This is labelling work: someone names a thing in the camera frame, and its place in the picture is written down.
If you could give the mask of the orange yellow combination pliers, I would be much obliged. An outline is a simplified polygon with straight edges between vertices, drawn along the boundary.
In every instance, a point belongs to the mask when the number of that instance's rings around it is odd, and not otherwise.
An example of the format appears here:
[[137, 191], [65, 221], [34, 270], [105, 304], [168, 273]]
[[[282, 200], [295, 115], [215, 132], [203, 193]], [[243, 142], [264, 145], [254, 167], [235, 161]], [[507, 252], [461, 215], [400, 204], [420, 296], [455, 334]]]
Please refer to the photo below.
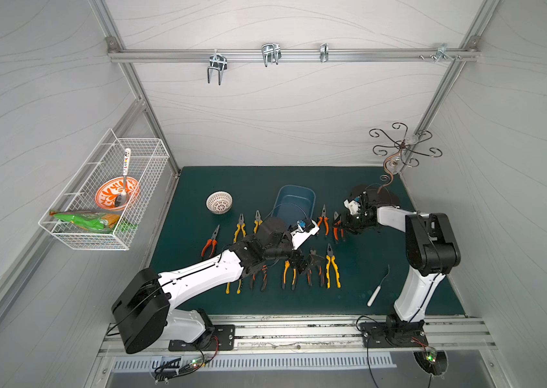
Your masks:
[[[289, 280], [289, 274], [292, 274], [292, 279]], [[297, 268], [294, 267], [289, 260], [286, 260], [284, 264], [284, 271], [282, 275], [282, 288], [286, 289], [290, 287], [292, 291], [296, 290], [297, 285]]]

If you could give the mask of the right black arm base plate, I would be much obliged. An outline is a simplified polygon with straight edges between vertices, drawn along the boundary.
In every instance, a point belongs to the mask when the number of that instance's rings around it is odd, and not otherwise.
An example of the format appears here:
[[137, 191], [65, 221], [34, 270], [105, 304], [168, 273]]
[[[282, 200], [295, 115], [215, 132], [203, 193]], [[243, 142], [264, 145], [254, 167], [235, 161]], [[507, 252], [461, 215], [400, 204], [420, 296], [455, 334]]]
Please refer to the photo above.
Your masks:
[[357, 325], [363, 346], [367, 349], [427, 348], [424, 322], [417, 323], [376, 323], [365, 322]]

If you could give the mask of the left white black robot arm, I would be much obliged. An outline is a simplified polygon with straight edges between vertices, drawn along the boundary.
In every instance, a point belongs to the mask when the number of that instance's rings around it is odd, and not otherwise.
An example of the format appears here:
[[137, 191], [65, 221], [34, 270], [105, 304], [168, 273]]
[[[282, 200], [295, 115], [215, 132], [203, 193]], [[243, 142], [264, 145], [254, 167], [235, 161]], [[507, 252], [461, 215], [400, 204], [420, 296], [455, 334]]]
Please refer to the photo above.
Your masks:
[[200, 349], [207, 346], [214, 330], [208, 315], [200, 310], [180, 310], [180, 305], [210, 289], [252, 276], [270, 261], [288, 262], [298, 273], [304, 272], [311, 260], [301, 247], [319, 229], [310, 218], [294, 225], [269, 218], [255, 234], [213, 258], [170, 272], [139, 271], [111, 307], [113, 327], [126, 353], [141, 352], [165, 332], [172, 340]]

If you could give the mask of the small yellow black pliers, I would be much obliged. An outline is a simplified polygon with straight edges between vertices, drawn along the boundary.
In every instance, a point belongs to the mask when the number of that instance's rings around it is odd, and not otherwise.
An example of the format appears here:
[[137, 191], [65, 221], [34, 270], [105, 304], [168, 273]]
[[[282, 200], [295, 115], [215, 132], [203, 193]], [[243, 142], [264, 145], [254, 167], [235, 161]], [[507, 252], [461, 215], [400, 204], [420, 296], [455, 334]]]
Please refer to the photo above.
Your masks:
[[341, 288], [341, 277], [339, 273], [339, 268], [336, 263], [336, 257], [334, 250], [331, 244], [328, 244], [326, 251], [326, 279], [327, 279], [327, 288], [330, 289], [335, 283], [335, 286]]

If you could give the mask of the blue plastic storage box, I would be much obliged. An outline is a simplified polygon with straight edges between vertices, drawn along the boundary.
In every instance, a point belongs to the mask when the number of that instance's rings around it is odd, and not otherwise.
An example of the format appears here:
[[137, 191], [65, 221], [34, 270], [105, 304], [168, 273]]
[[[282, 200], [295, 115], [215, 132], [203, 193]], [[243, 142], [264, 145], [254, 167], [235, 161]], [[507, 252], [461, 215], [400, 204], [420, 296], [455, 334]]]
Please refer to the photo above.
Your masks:
[[304, 218], [312, 218], [316, 195], [312, 189], [288, 184], [280, 188], [271, 216], [280, 218], [287, 225], [294, 225]]

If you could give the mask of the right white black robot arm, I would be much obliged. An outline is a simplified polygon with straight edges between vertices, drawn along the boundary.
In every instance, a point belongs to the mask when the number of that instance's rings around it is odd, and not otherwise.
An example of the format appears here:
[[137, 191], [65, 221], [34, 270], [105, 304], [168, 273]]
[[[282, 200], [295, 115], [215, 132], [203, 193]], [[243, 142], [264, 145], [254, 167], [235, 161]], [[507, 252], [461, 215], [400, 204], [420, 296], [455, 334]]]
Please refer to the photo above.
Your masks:
[[344, 206], [345, 231], [359, 234], [368, 227], [385, 226], [405, 234], [409, 272], [383, 331], [390, 340], [419, 334], [436, 289], [461, 261], [448, 216], [404, 210], [398, 198], [386, 189], [362, 185], [351, 190]]

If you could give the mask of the orange handled pliers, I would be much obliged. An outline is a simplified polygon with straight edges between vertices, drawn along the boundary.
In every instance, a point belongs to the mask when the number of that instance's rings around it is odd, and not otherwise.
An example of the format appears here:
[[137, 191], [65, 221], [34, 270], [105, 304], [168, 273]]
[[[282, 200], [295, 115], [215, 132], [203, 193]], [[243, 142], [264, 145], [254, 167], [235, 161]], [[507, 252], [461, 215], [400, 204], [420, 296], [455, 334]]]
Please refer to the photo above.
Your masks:
[[215, 255], [218, 241], [218, 231], [219, 231], [220, 225], [217, 225], [215, 230], [213, 231], [213, 234], [211, 237], [207, 240], [205, 247], [202, 249], [201, 258], [202, 260], [207, 258], [212, 258]]

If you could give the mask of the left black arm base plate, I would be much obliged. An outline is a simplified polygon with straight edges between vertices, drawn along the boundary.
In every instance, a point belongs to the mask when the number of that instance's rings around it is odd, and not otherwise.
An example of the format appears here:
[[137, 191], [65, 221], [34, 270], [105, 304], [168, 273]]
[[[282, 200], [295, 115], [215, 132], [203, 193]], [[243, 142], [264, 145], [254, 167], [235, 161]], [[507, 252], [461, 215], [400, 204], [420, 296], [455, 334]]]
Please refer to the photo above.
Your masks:
[[171, 340], [168, 345], [169, 352], [203, 352], [231, 351], [235, 349], [236, 325], [215, 325], [213, 329], [206, 329], [195, 343], [187, 343], [182, 340]]

